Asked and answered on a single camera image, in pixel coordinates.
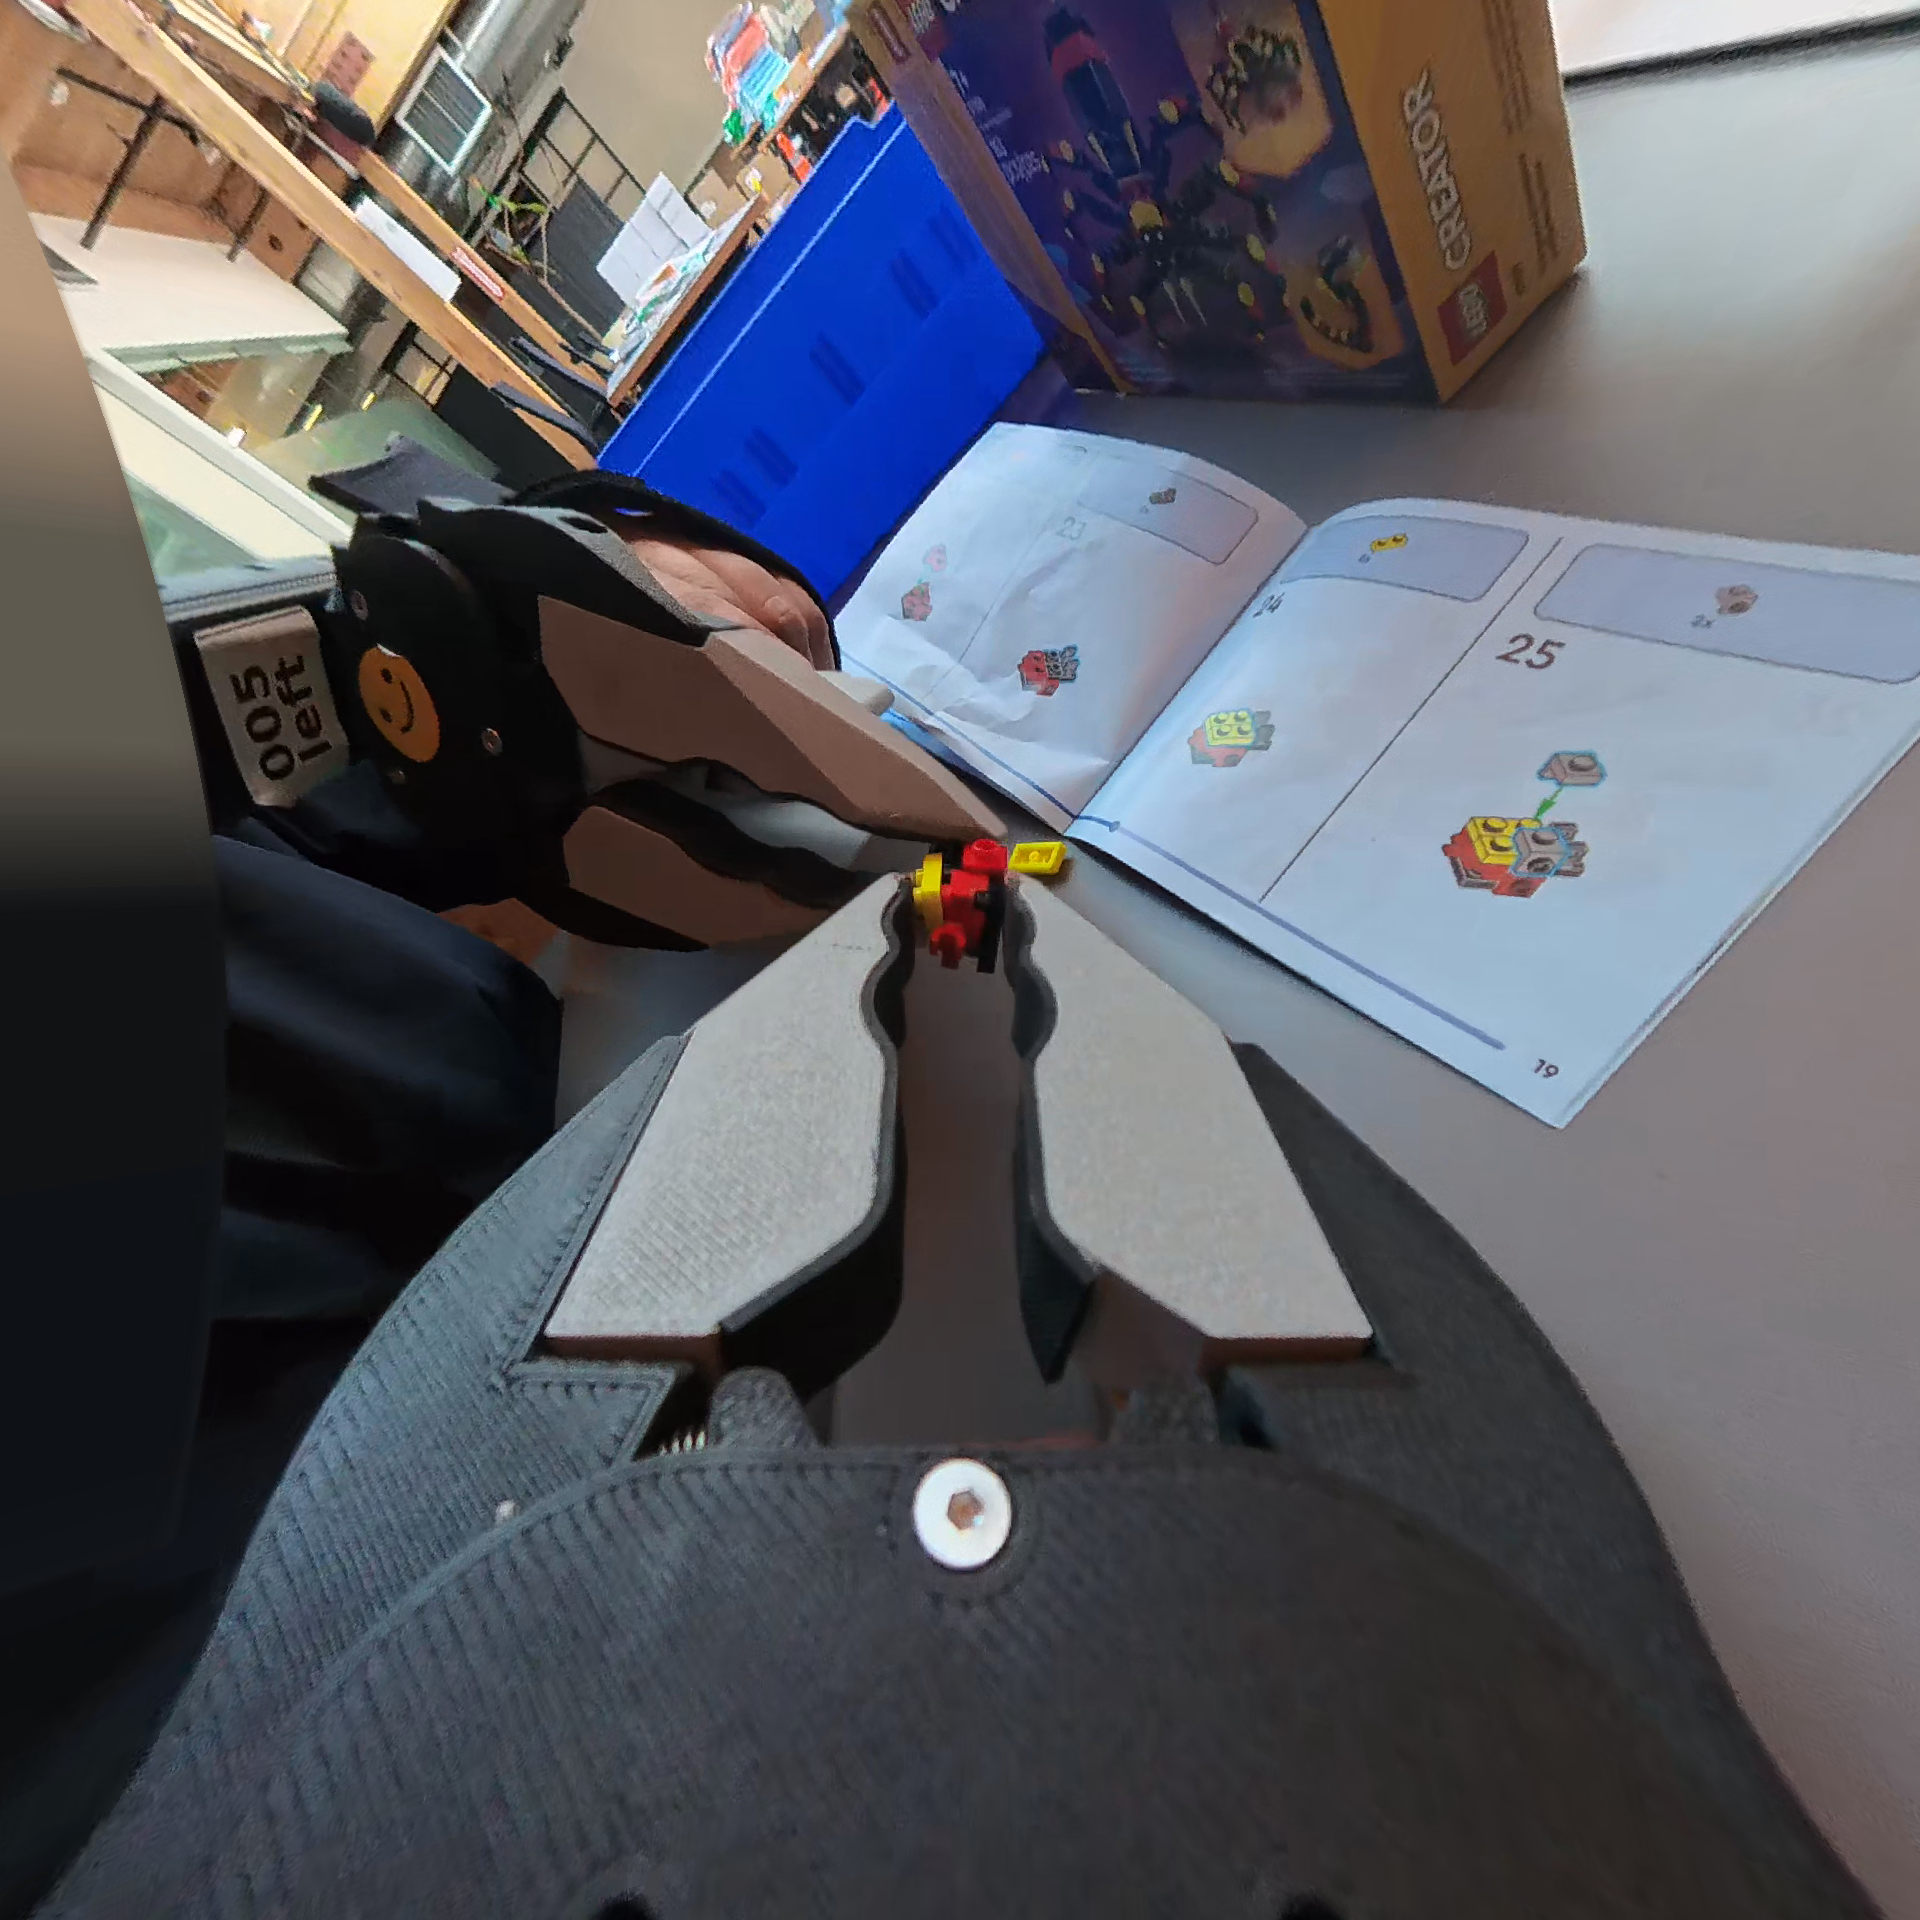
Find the small red yellow lego assembly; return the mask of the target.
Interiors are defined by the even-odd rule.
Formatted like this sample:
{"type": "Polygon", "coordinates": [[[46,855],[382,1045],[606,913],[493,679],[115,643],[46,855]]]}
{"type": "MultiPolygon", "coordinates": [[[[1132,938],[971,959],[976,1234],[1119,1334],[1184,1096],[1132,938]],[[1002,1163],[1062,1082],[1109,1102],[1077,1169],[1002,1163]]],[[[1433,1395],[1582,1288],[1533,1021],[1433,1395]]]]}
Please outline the small red yellow lego assembly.
{"type": "Polygon", "coordinates": [[[940,967],[973,959],[976,974],[997,974],[1008,903],[1008,849],[973,840],[960,852],[927,852],[910,901],[940,967]]]}

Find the lego set cardboard box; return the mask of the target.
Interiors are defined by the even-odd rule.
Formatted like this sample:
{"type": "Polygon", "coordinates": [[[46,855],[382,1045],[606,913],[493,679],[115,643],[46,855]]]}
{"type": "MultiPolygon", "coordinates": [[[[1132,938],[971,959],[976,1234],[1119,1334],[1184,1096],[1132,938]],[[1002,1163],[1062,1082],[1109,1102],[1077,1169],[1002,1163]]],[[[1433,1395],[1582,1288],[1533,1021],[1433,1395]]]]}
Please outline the lego set cardboard box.
{"type": "Polygon", "coordinates": [[[1548,3],[852,3],[1122,394],[1445,402],[1587,255],[1548,3]]]}

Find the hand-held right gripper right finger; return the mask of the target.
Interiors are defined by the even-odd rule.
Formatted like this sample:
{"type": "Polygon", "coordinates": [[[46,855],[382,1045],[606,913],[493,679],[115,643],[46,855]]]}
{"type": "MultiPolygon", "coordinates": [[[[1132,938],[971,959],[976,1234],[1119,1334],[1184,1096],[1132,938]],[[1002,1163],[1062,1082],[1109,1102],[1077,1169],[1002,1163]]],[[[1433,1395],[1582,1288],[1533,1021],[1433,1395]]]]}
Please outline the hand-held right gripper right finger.
{"type": "Polygon", "coordinates": [[[1372,1344],[1225,1031],[1057,893],[1008,893],[1014,1262],[1043,1380],[1217,1379],[1372,1344]]]}

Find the open lego instruction booklet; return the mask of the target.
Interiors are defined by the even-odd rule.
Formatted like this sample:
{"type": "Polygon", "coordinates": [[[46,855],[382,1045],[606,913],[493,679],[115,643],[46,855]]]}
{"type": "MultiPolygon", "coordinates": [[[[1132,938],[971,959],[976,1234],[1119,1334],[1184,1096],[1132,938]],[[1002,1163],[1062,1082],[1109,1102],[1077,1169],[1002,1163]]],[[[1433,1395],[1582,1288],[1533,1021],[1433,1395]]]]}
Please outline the open lego instruction booklet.
{"type": "Polygon", "coordinates": [[[1551,1127],[1917,744],[1917,557],[1301,522],[1047,424],[956,461],[839,640],[1050,830],[1551,1127]]]}

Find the person's left hand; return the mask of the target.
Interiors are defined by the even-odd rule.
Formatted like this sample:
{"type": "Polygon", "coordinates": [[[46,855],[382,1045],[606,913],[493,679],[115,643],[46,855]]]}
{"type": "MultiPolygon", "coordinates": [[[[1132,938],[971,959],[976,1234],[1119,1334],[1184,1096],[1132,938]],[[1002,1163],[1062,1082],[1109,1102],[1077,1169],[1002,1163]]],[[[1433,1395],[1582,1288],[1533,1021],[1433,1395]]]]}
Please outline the person's left hand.
{"type": "Polygon", "coordinates": [[[839,669],[830,611],[781,568],[668,534],[635,534],[627,551],[678,606],[776,637],[816,669],[839,669]]]}

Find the blue plastic bin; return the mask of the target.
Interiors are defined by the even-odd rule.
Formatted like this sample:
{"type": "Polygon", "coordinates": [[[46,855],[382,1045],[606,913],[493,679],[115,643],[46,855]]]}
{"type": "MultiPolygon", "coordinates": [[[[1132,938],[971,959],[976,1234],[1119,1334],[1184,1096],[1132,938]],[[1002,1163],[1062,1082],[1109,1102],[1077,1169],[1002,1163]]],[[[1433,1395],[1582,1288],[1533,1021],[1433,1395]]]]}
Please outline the blue plastic bin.
{"type": "Polygon", "coordinates": [[[887,112],[831,139],[597,467],[731,522],[831,595],[1041,348],[1027,308],[887,112]]]}

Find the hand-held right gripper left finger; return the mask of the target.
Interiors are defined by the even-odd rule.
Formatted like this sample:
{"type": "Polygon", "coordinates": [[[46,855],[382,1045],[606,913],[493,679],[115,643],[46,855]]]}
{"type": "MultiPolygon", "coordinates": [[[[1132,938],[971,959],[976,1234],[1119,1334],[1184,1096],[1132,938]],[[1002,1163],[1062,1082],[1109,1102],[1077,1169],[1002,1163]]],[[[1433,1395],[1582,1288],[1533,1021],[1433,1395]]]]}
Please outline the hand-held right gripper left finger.
{"type": "Polygon", "coordinates": [[[814,1398],[902,1303],[903,878],[871,882],[694,1021],[597,1205],[541,1343],[781,1371],[814,1398]]]}

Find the stack of white boxes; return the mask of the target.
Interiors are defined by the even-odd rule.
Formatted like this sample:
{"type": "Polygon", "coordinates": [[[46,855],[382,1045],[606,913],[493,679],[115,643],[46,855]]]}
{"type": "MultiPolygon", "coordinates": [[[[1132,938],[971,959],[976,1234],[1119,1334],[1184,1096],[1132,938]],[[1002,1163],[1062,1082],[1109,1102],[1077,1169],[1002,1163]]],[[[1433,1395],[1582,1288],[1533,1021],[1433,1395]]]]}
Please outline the stack of white boxes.
{"type": "Polygon", "coordinates": [[[660,174],[634,216],[614,230],[593,271],[620,303],[635,303],[664,268],[709,246],[709,238],[710,228],[702,213],[660,174]]]}

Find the long wooden workbench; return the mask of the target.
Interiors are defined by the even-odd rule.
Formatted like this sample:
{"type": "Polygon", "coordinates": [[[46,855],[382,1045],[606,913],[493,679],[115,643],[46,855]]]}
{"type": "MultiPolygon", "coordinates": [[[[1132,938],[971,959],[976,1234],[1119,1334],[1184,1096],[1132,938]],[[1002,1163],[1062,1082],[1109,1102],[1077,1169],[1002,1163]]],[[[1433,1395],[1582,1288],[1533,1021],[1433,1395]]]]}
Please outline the long wooden workbench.
{"type": "Polygon", "coordinates": [[[593,467],[586,445],[572,432],[572,418],[560,418],[545,388],[450,299],[437,296],[402,255],[359,225],[351,209],[237,104],[221,82],[184,53],[173,37],[131,3],[68,3],[68,16],[151,83],[162,104],[178,107],[197,132],[237,163],[268,194],[284,203],[322,246],[346,258],[452,364],[481,385],[501,393],[514,415],[555,448],[563,467],[593,467]]]}

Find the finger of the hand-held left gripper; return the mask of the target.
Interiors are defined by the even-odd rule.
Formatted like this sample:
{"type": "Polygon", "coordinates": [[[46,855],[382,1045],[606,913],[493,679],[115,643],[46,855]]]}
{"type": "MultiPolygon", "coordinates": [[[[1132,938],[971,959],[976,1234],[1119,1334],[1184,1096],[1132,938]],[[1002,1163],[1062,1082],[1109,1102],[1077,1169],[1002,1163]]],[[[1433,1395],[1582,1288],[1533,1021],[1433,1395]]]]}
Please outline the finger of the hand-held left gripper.
{"type": "Polygon", "coordinates": [[[657,763],[710,760],[902,841],[1000,840],[948,768],[760,631],[667,640],[577,606],[538,611],[541,667],[581,730],[657,763]]]}
{"type": "Polygon", "coordinates": [[[908,867],[902,830],[861,830],[744,779],[620,779],[560,836],[559,928],[606,945],[793,940],[908,867]]]}

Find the white table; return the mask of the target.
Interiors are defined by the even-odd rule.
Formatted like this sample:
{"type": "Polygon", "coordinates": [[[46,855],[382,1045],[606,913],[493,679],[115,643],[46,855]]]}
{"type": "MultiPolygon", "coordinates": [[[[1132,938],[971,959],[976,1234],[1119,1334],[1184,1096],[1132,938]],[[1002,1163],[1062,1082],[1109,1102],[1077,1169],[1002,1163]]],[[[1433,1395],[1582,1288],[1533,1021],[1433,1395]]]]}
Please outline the white table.
{"type": "Polygon", "coordinates": [[[85,357],[115,357],[134,372],[165,372],[234,357],[350,348],[350,331],[252,255],[144,228],[103,228],[28,216],[43,250],[68,268],[58,279],[85,357]]]}

